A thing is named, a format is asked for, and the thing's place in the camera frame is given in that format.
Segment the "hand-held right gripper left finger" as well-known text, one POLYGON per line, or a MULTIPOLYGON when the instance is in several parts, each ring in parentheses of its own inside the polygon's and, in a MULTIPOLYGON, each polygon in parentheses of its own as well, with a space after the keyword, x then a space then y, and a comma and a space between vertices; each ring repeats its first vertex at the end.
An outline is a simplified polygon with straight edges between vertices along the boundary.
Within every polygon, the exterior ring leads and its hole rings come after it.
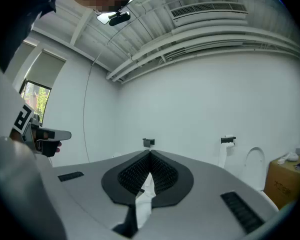
POLYGON ((149 227, 132 238, 113 229, 125 222, 129 207, 114 203, 102 187, 111 168, 143 155, 142 151, 93 163, 47 165, 47 191, 63 223, 66 240, 151 240, 149 227))

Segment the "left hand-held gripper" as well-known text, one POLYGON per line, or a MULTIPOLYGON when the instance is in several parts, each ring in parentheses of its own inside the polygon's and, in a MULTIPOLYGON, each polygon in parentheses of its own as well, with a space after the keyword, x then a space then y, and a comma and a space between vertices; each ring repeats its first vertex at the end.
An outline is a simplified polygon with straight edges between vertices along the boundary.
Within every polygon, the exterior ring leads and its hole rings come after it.
POLYGON ((51 158, 56 154, 56 140, 69 140, 72 133, 42 127, 39 119, 34 110, 25 103, 14 119, 12 131, 18 133, 20 141, 34 153, 51 158))

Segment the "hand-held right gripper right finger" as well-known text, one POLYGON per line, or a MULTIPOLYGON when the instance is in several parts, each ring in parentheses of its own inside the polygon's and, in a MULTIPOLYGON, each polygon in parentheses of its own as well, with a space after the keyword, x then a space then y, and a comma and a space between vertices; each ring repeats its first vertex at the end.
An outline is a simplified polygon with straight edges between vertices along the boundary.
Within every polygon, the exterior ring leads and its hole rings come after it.
POLYGON ((277 212, 255 189, 214 164, 162 151, 162 155, 186 166, 194 184, 176 206, 154 208, 138 232, 138 240, 238 240, 245 231, 221 195, 236 192, 263 221, 277 212))

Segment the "person's left forearm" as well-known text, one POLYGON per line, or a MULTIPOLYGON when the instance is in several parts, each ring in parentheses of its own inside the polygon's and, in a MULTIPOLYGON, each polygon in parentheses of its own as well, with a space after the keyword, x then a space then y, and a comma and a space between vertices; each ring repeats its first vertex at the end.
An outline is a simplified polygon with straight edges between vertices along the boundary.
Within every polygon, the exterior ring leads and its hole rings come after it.
POLYGON ((23 142, 22 135, 15 129, 12 129, 9 135, 9 138, 13 141, 23 142))

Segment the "white toilet paper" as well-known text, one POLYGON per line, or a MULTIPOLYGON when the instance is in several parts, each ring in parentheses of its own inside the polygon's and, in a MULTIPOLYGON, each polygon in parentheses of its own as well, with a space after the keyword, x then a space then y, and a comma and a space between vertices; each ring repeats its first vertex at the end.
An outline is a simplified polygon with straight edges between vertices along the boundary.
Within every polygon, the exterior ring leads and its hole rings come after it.
POLYGON ((218 160, 218 166, 220 168, 225 167, 226 159, 227 159, 227 152, 229 149, 233 148, 235 144, 233 142, 225 142, 220 144, 219 149, 219 160, 218 160))

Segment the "white elongated toilet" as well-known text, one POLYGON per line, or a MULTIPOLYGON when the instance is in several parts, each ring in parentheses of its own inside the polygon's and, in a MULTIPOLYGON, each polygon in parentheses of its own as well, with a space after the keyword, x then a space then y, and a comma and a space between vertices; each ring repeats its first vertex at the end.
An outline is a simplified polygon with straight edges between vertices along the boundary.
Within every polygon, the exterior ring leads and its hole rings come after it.
POLYGON ((244 162, 241 179, 257 191, 263 191, 266 182, 266 159, 260 147, 253 147, 244 162))

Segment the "glass window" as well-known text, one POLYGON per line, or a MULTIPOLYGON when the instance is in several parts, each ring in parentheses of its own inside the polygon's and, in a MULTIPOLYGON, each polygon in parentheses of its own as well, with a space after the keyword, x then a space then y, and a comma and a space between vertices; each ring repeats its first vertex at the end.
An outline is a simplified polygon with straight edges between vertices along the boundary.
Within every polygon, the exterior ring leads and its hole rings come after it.
POLYGON ((43 124, 47 102, 51 88, 37 82, 25 79, 20 88, 20 95, 36 115, 39 116, 40 125, 43 124))

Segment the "white roller blind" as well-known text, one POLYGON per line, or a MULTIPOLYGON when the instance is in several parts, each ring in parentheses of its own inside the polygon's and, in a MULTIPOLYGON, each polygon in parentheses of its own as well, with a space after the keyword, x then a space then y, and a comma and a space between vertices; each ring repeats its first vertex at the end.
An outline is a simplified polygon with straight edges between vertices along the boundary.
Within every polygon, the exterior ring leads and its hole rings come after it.
POLYGON ((12 60, 10 61, 5 74, 10 78, 14 78, 27 57, 35 49, 35 45, 27 42, 22 42, 16 53, 14 54, 12 60))
POLYGON ((28 70, 25 78, 37 84, 52 88, 66 60, 42 50, 28 70))

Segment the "large brown cardboard box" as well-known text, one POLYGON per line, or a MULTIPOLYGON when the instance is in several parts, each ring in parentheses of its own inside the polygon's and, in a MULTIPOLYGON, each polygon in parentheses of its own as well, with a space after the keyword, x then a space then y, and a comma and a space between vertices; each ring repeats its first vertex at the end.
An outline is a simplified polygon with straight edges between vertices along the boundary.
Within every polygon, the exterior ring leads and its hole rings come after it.
POLYGON ((295 169, 299 163, 300 157, 295 162, 277 164, 277 160, 273 160, 269 163, 263 192, 279 210, 300 196, 300 170, 295 169))

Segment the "white plastic fitting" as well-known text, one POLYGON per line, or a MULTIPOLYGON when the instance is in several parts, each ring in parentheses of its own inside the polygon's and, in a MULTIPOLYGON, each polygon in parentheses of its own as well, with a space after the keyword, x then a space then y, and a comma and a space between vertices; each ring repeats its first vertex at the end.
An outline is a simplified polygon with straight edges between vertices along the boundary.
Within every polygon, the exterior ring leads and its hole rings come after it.
POLYGON ((286 161, 297 162, 299 160, 299 155, 294 152, 288 152, 277 160, 278 165, 283 165, 286 161))

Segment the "person's black t-shirt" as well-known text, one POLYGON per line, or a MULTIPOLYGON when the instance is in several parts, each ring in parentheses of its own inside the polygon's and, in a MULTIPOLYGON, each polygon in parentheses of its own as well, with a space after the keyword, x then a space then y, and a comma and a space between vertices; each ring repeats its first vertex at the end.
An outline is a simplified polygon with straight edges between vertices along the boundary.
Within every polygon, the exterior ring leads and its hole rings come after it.
POLYGON ((0 68, 5 72, 33 23, 56 11, 56 0, 0 0, 0 68))

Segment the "row of white ceiling pipes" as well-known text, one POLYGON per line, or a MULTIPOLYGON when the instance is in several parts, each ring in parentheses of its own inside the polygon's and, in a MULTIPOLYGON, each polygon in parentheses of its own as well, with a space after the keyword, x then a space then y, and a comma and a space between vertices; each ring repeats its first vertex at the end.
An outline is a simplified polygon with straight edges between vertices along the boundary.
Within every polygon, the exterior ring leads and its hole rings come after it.
POLYGON ((300 58, 300 45, 282 35, 250 27, 211 32, 204 29, 189 30, 141 49, 106 78, 125 84, 178 62, 236 52, 271 52, 300 58))

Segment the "white ceiling air conditioner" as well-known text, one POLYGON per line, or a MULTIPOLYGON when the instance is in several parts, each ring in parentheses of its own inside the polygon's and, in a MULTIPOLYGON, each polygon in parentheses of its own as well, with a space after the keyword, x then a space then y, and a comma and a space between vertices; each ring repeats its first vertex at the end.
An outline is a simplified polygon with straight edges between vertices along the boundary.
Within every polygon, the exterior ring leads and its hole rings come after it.
POLYGON ((193 3, 170 10, 176 27, 210 20, 245 20, 247 15, 244 4, 228 1, 193 3))

